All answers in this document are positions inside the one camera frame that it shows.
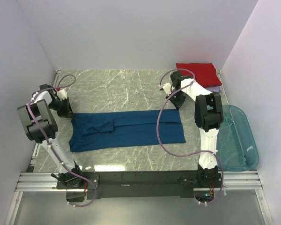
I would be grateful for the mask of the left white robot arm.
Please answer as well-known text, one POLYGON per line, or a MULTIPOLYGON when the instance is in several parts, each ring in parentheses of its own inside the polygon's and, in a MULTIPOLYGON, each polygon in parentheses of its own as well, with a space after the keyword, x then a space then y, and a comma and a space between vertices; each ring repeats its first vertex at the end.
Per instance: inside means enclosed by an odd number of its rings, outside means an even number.
POLYGON ((61 118, 73 119, 74 113, 65 90, 48 84, 41 85, 30 102, 17 108, 23 129, 29 140, 40 144, 58 167, 59 182, 80 188, 84 184, 81 169, 68 154, 58 137, 58 125, 51 110, 61 118))

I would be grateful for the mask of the blue t shirt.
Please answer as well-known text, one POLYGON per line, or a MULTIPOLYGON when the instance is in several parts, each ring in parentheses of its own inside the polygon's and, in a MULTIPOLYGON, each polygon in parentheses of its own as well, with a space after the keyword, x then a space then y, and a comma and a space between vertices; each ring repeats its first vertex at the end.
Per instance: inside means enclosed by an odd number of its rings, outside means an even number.
POLYGON ((69 141, 73 153, 105 148, 185 143, 177 109, 76 113, 69 141))

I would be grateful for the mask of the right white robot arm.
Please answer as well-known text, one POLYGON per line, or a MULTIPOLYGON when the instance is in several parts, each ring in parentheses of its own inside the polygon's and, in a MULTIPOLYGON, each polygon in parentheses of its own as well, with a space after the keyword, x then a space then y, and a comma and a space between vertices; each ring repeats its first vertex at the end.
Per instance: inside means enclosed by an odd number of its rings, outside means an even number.
POLYGON ((194 121, 200 131, 200 157, 196 181, 201 187, 207 187, 219 179, 216 154, 217 136, 224 119, 221 96, 202 87, 193 75, 182 75, 177 69, 171 72, 171 83, 162 87, 166 98, 176 109, 181 108, 187 96, 195 102, 194 121))

